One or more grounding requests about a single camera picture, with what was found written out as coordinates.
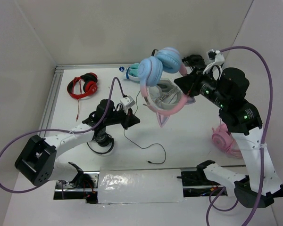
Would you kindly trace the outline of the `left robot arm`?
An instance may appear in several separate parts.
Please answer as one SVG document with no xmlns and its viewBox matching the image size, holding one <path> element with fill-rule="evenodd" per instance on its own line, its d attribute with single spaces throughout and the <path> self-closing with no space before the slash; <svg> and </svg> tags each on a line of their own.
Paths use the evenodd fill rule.
<svg viewBox="0 0 283 226">
<path fill-rule="evenodd" d="M 120 124 L 127 129 L 140 123 L 134 116 L 132 106 L 135 101 L 130 97 L 120 100 L 119 110 L 113 101 L 101 100 L 96 111 L 68 133 L 60 133 L 50 137 L 34 135 L 30 137 L 21 154 L 15 162 L 15 167 L 34 186 L 41 186 L 49 180 L 66 181 L 73 188 L 83 184 L 84 172 L 72 162 L 60 163 L 56 159 L 63 153 L 81 145 L 95 141 L 100 147 L 114 147 L 113 137 L 106 132 L 106 127 Z"/>
</svg>

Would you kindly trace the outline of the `pink blue cat-ear headphones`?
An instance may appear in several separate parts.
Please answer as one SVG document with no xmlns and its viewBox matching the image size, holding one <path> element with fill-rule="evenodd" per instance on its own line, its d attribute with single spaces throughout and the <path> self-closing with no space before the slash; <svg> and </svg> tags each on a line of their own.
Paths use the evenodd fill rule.
<svg viewBox="0 0 283 226">
<path fill-rule="evenodd" d="M 169 79 L 162 78 L 163 72 L 187 75 L 181 55 L 175 48 L 159 50 L 155 55 L 142 60 L 137 69 L 141 96 L 145 105 L 156 114 L 160 127 L 184 106 L 195 103 L 195 98 L 188 97 Z"/>
</svg>

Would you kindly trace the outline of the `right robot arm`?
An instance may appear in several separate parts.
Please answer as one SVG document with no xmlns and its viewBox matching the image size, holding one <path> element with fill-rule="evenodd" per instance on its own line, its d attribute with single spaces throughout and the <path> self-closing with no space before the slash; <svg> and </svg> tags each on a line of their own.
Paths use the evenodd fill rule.
<svg viewBox="0 0 283 226">
<path fill-rule="evenodd" d="M 283 197 L 283 182 L 278 177 L 267 147 L 261 144 L 263 123 L 257 108 L 244 97 L 250 84 L 238 68 L 226 68 L 218 80 L 212 75 L 192 72 L 174 80 L 184 94 L 203 95 L 219 107 L 219 117 L 238 145 L 248 174 L 238 174 L 207 160 L 197 166 L 197 181 L 210 181 L 226 187 L 229 196 L 252 208 L 259 197 L 258 208 L 266 208 L 274 199 Z"/>
</svg>

